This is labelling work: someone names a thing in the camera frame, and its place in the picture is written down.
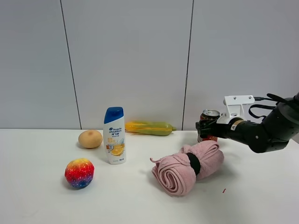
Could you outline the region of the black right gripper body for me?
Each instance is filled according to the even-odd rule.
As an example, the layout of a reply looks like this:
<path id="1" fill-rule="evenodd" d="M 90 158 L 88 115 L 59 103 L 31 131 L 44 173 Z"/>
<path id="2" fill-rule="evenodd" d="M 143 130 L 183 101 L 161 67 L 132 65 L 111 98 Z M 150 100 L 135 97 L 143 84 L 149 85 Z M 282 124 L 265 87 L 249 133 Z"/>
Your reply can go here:
<path id="1" fill-rule="evenodd" d="M 244 120 L 241 118 L 233 118 L 228 124 L 215 123 L 212 126 L 211 135 L 223 139 L 241 140 L 242 135 L 235 129 L 242 122 Z"/>

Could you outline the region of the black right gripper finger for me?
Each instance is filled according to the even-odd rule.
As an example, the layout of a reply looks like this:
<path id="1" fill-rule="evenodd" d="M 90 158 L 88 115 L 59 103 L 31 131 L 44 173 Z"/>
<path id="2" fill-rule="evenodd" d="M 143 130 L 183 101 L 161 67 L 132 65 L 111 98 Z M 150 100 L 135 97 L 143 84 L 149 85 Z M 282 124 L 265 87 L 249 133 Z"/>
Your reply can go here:
<path id="1" fill-rule="evenodd" d="M 199 131 L 199 140 L 215 140 L 216 137 Z"/>
<path id="2" fill-rule="evenodd" d="M 216 119 L 201 119 L 195 123 L 195 127 L 198 131 L 211 131 L 217 127 L 217 118 Z"/>

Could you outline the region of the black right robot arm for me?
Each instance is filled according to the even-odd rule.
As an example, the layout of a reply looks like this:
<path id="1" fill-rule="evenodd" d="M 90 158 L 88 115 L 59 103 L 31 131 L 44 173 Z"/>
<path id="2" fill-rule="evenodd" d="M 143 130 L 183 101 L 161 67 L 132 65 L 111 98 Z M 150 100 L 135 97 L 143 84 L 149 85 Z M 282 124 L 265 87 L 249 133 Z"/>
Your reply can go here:
<path id="1" fill-rule="evenodd" d="M 265 98 L 252 95 L 226 96 L 225 113 L 204 110 L 195 126 L 199 139 L 209 136 L 231 139 L 249 146 L 255 153 L 281 150 L 299 133 L 299 96 L 282 98 L 268 93 Z M 244 105 L 270 110 L 261 123 L 245 119 Z"/>

